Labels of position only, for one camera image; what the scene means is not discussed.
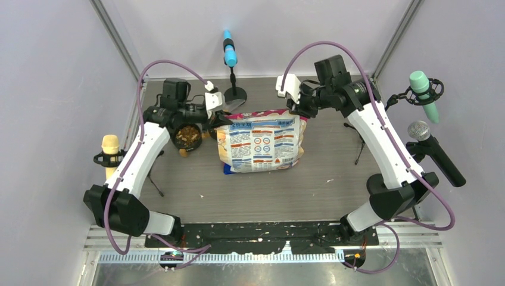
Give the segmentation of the colourful pet food bag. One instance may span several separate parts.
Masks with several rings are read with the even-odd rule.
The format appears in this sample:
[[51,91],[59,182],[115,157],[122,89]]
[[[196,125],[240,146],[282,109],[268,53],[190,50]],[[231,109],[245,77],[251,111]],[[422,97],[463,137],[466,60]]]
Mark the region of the colourful pet food bag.
[[228,116],[216,129],[223,173],[271,172],[294,167],[304,154],[307,118],[287,109]]

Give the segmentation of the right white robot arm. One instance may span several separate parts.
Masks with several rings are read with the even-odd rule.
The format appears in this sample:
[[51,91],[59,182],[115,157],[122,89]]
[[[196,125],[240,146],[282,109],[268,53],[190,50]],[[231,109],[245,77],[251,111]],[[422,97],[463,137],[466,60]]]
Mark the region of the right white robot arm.
[[434,172],[426,173],[390,129],[384,105],[367,79],[353,81],[341,55],[314,64],[317,80],[300,81],[281,75],[276,82],[279,97],[288,100],[294,114],[314,118],[319,110],[332,108],[342,114],[368,146],[380,172],[366,182],[369,199],[339,220],[338,235],[356,244],[373,225],[390,220],[420,203],[436,187]]

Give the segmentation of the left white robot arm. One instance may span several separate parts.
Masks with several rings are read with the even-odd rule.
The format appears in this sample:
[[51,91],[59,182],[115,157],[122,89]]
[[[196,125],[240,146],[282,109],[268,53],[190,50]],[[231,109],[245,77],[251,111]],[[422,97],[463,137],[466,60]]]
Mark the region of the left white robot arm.
[[139,198],[152,165],[163,147],[174,140],[178,131],[189,125],[206,128],[229,125],[223,112],[222,93],[211,82],[205,85],[202,103],[188,101],[190,84],[181,79],[167,79],[155,105],[144,110],[134,143],[128,151],[119,152],[120,162],[101,154],[102,166],[115,167],[103,185],[85,191],[83,201],[92,211],[96,223],[107,232],[120,232],[132,237],[158,234],[169,247],[177,246],[183,237],[180,218],[148,210]]

